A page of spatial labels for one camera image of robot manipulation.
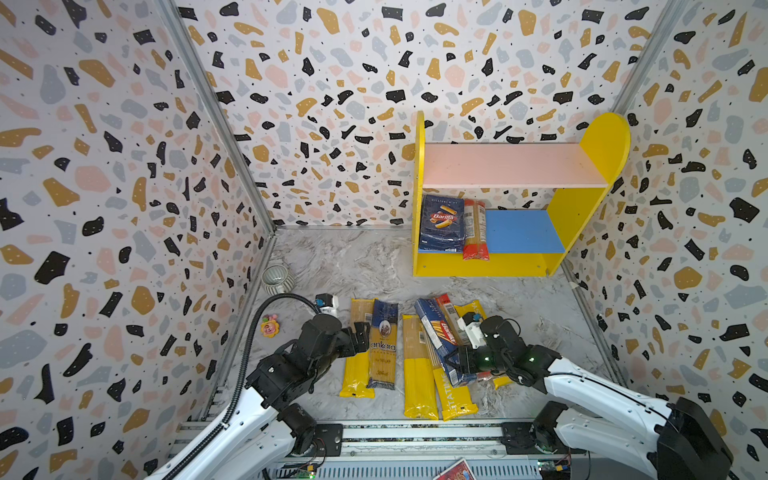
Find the blue pasta bag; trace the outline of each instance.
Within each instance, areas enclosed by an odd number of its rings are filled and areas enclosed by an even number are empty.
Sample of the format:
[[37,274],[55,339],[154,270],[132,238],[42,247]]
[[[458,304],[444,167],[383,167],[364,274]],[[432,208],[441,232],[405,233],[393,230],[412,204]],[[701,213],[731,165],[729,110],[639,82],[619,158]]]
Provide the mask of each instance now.
[[464,249],[464,200],[425,195],[419,247],[442,252]]

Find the smiling flower figurine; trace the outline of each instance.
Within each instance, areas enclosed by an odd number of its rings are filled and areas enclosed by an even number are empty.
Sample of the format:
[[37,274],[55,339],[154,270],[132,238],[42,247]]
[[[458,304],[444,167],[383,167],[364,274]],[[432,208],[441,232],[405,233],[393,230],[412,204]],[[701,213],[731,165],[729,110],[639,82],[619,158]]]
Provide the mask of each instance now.
[[265,315],[261,319],[261,334],[272,338],[278,333],[280,333],[280,324],[277,322],[277,315]]

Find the red pasta package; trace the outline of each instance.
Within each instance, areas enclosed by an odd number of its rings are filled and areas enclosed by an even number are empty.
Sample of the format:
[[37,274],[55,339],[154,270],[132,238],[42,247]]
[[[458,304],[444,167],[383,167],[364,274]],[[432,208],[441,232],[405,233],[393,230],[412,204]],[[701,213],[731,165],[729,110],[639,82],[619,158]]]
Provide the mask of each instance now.
[[464,200],[464,260],[490,260],[485,242],[485,204]]

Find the terrazzo wallpaper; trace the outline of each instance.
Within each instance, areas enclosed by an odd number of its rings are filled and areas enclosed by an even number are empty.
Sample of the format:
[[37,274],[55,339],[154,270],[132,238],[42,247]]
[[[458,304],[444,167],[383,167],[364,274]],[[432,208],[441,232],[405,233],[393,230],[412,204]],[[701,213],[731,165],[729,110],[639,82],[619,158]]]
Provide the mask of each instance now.
[[0,477],[143,478],[264,233],[153,3],[0,14]]
[[768,2],[690,2],[568,257],[630,387],[698,401],[749,480],[768,477],[767,26]]
[[[410,223],[427,141],[568,141],[609,110],[664,0],[177,0],[278,225]],[[446,190],[545,208],[553,190]]]

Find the gray marble surface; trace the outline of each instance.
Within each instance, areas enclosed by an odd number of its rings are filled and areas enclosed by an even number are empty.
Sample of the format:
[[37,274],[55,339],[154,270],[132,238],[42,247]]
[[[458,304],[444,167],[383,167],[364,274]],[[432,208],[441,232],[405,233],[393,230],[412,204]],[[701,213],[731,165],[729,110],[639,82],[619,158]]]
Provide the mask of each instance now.
[[[310,300],[314,300],[317,293],[337,295],[339,320],[344,326],[349,325],[352,298],[377,297],[397,302],[400,313],[409,314],[415,313],[416,298],[448,293],[456,305],[480,300],[487,315],[516,319],[526,343],[555,349],[584,368],[607,376],[598,348],[561,270],[552,278],[417,278],[411,273],[407,230],[280,230],[277,235],[272,258],[282,260],[296,277],[293,292]],[[259,292],[251,315],[267,297],[263,290]],[[257,333],[248,372],[278,346],[297,338],[301,325],[312,317],[307,307],[293,300],[278,300],[266,313],[277,313],[280,333],[272,339]],[[316,384],[315,392],[302,396],[297,402],[315,419],[404,419],[400,329],[398,336],[395,390],[377,389],[374,399],[339,397],[345,364],[344,359],[339,359]],[[240,339],[233,368],[218,398],[220,401],[228,401],[231,395],[242,361],[242,348],[243,339]],[[479,411],[465,418],[530,418],[547,402],[544,394],[514,384],[498,391],[490,382],[475,383],[469,388]]]

